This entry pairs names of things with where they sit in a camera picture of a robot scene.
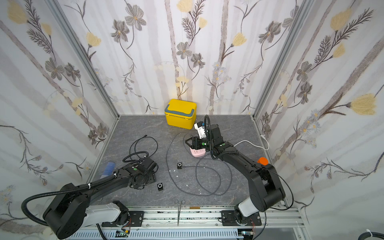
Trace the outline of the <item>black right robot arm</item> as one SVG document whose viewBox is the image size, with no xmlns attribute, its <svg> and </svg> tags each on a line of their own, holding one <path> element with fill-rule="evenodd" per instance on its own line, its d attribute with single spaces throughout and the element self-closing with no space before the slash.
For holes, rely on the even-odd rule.
<svg viewBox="0 0 384 240">
<path fill-rule="evenodd" d="M 244 225 L 249 218 L 265 212 L 286 197 L 281 178 L 271 164 L 263 165 L 242 154 L 235 145 L 226 142 L 217 124 L 209 116 L 194 124 L 197 137 L 185 143 L 194 150 L 204 149 L 213 160 L 221 160 L 239 171 L 248 181 L 249 197 L 235 206 L 235 221 Z"/>
</svg>

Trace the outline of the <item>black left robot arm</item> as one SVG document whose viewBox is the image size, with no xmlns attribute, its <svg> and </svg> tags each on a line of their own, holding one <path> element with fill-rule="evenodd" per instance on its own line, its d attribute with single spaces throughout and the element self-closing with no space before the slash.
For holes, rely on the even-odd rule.
<svg viewBox="0 0 384 240">
<path fill-rule="evenodd" d="M 56 237 L 64 240 L 79 229 L 110 223 L 117 227 L 132 224 L 133 217 L 129 209 L 120 201 L 109 204 L 93 203 L 122 188 L 142 190 L 146 185 L 155 183 L 155 173 L 159 166 L 150 157 L 127 162 L 107 177 L 95 182 L 75 186 L 70 183 L 59 191 L 37 194 L 26 198 L 21 204 L 24 215 L 33 222 L 49 227 Z M 40 219 L 28 209 L 28 203 L 40 198 L 54 197 L 43 217 Z"/>
</svg>

